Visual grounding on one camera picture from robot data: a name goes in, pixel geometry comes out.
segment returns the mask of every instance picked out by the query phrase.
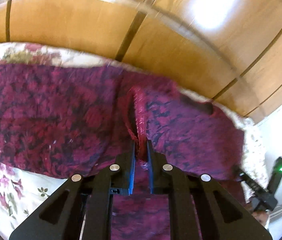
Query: floral pattern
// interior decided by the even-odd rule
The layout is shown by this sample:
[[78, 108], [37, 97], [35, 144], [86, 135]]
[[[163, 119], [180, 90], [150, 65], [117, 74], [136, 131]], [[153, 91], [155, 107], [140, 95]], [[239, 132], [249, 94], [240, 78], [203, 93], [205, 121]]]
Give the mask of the floral pattern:
[[[0, 64], [28, 63], [44, 64], [62, 67], [94, 67], [111, 65], [129, 71], [142, 73], [132, 66], [116, 62], [88, 53], [77, 52], [69, 49], [58, 49], [39, 44], [30, 43], [3, 43], [0, 44]], [[179, 88], [179, 91], [195, 101], [207, 102], [195, 92]], [[251, 119], [241, 118], [236, 113], [224, 106], [217, 105], [232, 120], [237, 129], [244, 131], [243, 157], [241, 165], [254, 179], [265, 186], [267, 174], [264, 166], [265, 149], [257, 128]], [[14, 230], [33, 210], [35, 210], [55, 189], [65, 180], [54, 179], [12, 168], [0, 163], [0, 234], [8, 239]], [[251, 196], [251, 191], [243, 185], [246, 199]]]

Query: red fabric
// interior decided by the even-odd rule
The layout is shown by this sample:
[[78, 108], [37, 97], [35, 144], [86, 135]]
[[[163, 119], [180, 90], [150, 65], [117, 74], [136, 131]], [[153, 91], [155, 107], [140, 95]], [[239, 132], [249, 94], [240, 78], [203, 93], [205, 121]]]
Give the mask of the red fabric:
[[[87, 176], [131, 150], [131, 138], [142, 166], [148, 138], [169, 163], [217, 180], [235, 179], [243, 145], [243, 132], [219, 108], [203, 114], [165, 77], [111, 66], [0, 65], [0, 162], [55, 178]], [[137, 165], [134, 194], [115, 197], [113, 239], [169, 239], [167, 199], [149, 195], [147, 182]], [[224, 186], [244, 201], [239, 182]]]

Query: silver screw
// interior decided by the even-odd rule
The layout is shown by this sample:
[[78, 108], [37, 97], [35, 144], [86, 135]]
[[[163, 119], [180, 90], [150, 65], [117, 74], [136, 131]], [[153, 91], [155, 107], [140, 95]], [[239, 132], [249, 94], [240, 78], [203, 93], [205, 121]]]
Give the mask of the silver screw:
[[163, 169], [165, 171], [171, 171], [173, 169], [173, 166], [171, 164], [164, 164]]
[[119, 168], [120, 168], [120, 166], [117, 165], [117, 164], [112, 164], [112, 165], [110, 166], [110, 170], [111, 170], [111, 171], [117, 171]]
[[203, 181], [210, 181], [210, 180], [211, 180], [211, 177], [210, 177], [209, 175], [207, 175], [207, 174], [203, 174], [203, 175], [201, 175], [201, 179], [202, 179]]
[[75, 174], [72, 176], [72, 181], [80, 181], [81, 180], [81, 175], [80, 174]]

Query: purple floral garment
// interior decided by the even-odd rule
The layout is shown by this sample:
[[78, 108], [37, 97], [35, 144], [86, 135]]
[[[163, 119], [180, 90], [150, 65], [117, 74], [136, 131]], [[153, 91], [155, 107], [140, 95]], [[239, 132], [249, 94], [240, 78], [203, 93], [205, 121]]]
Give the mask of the purple floral garment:
[[[129, 119], [134, 106], [136, 132]], [[184, 171], [209, 173], [244, 202], [232, 166], [243, 132], [217, 107], [208, 115], [183, 100], [175, 82], [116, 67], [0, 65], [0, 162], [55, 178], [91, 175], [145, 141]], [[148, 194], [136, 166], [130, 197], [115, 197], [113, 239], [169, 239], [168, 200]]]

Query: white floral fabric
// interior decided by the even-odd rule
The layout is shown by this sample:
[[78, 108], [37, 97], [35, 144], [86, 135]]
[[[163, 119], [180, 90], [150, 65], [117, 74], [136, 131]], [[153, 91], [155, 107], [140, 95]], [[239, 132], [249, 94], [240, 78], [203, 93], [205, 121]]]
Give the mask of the white floral fabric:
[[[97, 55], [70, 49], [54, 48], [33, 43], [8, 42], [0, 44], [0, 64], [26, 63], [55, 65], [59, 67], [94, 67], [112, 65], [130, 71], [144, 72], [138, 68]], [[195, 101], [211, 101], [191, 90], [180, 92]], [[266, 187], [268, 175], [265, 169], [265, 148], [258, 128], [252, 119], [243, 118], [227, 107], [213, 102], [233, 121], [237, 129], [244, 131], [241, 166], [261, 186]], [[65, 179], [22, 171], [0, 163], [0, 235], [8, 239], [12, 231], [25, 220]], [[242, 183], [246, 201], [252, 191]]]

